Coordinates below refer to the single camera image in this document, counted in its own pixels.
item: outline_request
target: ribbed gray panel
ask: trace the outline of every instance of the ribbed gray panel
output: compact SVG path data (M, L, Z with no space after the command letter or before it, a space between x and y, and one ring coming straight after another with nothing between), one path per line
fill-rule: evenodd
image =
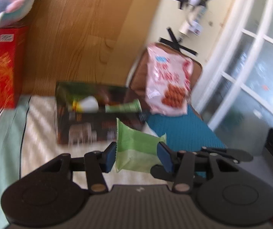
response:
M8 229L21 229L11 225ZM237 229L203 215L188 195L166 185L114 185L111 192L92 196L70 221L49 229ZM273 229L266 223L244 229Z

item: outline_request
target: brown cushion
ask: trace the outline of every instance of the brown cushion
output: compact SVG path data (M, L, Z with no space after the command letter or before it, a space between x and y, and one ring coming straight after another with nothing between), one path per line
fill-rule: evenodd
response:
M172 49L168 45L164 45L162 43L155 43L155 45L163 49L167 53L179 54L183 57L186 57L186 55L184 55L183 53L177 50ZM129 87L141 97L145 97L148 58L149 58L149 55L148 55L147 49L145 49L129 85ZM201 64L195 60L193 60L193 62L194 62L194 70L193 70L192 76L190 77L191 89L193 89L193 87L195 86L202 72Z

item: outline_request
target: blue mat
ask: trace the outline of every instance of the blue mat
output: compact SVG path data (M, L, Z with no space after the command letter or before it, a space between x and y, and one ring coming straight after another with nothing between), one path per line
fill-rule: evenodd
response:
M166 133L167 145L173 151L199 151L202 146L225 148L215 133L188 106L187 115L168 117L151 115L147 123L161 137Z

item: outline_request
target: green wrapper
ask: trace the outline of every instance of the green wrapper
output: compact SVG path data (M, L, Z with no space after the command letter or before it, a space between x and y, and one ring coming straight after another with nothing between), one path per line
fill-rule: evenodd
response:
M116 169L150 173L152 166L161 164L157 144L166 143L166 134L160 138L131 129L117 120Z
M115 113L115 112L142 112L142 107L139 99L133 100L133 102L130 103L124 103L120 105L114 105L114 106L105 106L106 113Z

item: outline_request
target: pink snack bag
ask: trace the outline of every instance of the pink snack bag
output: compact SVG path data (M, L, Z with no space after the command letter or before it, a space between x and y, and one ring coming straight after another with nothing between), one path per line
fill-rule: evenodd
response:
M190 93L190 76L193 61L178 54L166 53L150 44L146 102L151 113L168 116L187 114L187 100Z

